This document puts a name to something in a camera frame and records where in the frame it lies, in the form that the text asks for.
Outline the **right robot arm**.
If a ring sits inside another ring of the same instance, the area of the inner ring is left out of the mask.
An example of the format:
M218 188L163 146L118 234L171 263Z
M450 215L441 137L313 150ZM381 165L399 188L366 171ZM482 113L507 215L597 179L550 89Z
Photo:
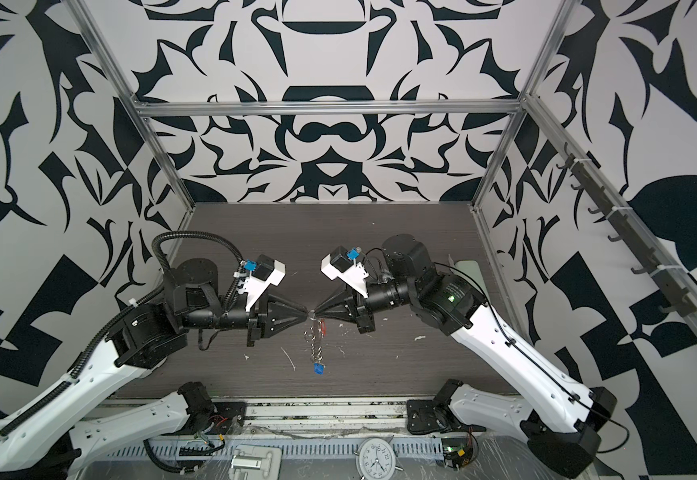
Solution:
M381 248L382 278L366 270L365 254L338 246L320 262L341 290L316 308L316 317L375 330L378 313L407 306L428 326L468 348L514 390L502 396L449 381L436 397L464 426L482 427L526 443L550 470L575 479L602 454L600 432L618 400L604 387L588 388L562 372L496 312L487 294L465 272L434 262L411 234L387 239Z

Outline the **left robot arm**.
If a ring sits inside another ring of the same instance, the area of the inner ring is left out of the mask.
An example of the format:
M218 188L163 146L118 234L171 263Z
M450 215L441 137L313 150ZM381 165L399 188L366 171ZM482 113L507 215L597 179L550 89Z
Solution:
M218 288L218 267L206 258L172 266L162 244L204 240L230 251L234 280ZM200 231L169 231L152 240L162 283L116 314L43 394L0 420L0 479L63 478L132 442L162 434L202 435L212 429L216 404L200 382L124 414L86 421L100 402L149 376L186 348L194 330L246 331L246 344L271 338L308 319L306 307L274 294L286 267L266 255L246 260L226 238Z

